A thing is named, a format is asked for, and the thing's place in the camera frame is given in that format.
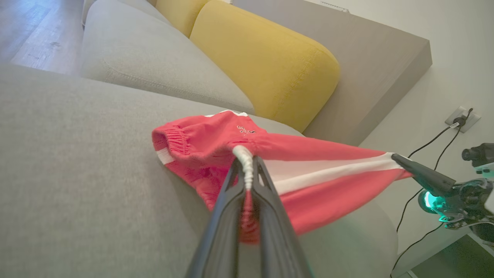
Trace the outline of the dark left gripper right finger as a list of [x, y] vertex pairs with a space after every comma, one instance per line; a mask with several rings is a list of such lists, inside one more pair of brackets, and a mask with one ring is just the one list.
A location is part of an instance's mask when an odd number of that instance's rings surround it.
[[314, 278], [298, 236], [261, 157], [253, 159], [252, 200], [261, 229], [262, 278]]

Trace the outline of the large grey sofa ottoman seat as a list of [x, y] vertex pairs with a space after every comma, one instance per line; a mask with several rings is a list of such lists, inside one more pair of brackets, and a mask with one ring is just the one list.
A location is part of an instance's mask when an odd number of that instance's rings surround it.
[[210, 211], [160, 162], [154, 128], [222, 107], [0, 64], [0, 278], [390, 278], [398, 237], [370, 202], [301, 250], [199, 250]]

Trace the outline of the grey ledge behind sofa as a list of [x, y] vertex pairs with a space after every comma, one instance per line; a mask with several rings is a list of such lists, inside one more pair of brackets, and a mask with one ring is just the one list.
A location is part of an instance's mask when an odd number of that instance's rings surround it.
[[306, 0], [233, 5], [316, 40], [340, 67], [337, 88], [303, 134], [358, 146], [433, 64], [430, 41]]

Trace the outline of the grey sofa seat cushion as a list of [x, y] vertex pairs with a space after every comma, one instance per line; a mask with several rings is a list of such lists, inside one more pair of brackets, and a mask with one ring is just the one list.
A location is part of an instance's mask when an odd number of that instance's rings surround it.
[[152, 17], [163, 21], [168, 25], [172, 25], [150, 2], [147, 0], [117, 0], [125, 5], [133, 7], [139, 11], [142, 11], [145, 14], [148, 14]]
[[210, 58], [172, 25], [117, 0], [88, 9], [80, 76], [254, 114]]

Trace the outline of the red shorts with white stripe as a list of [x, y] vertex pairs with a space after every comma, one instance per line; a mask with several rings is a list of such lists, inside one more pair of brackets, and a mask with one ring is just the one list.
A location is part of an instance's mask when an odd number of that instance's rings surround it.
[[394, 181], [409, 178], [392, 153], [271, 133], [247, 113], [225, 110], [168, 122], [152, 132], [159, 160], [213, 210], [235, 158], [264, 161], [298, 235], [361, 208]]

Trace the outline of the white double wall socket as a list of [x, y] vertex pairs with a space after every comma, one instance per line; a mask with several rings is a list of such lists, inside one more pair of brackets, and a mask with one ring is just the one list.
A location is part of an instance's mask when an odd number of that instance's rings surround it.
[[453, 125], [457, 118], [464, 120], [463, 125], [455, 126], [455, 130], [460, 130], [461, 133], [467, 132], [479, 119], [480, 116], [474, 113], [473, 109], [464, 108], [459, 106], [454, 112], [445, 120], [446, 125]]

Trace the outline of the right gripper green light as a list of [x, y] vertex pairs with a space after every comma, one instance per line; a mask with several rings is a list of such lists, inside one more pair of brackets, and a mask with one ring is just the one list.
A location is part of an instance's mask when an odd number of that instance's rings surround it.
[[456, 184], [453, 178], [399, 154], [392, 154], [391, 159], [427, 190], [418, 195], [420, 208], [437, 214], [447, 229], [494, 227], [494, 208], [487, 208], [489, 197], [494, 197], [494, 181], [476, 178]]

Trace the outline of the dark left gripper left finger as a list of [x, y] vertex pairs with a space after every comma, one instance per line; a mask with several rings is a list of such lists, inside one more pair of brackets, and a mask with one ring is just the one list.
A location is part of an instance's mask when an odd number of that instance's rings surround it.
[[246, 188], [235, 159], [217, 197], [185, 278], [238, 278], [240, 219]]

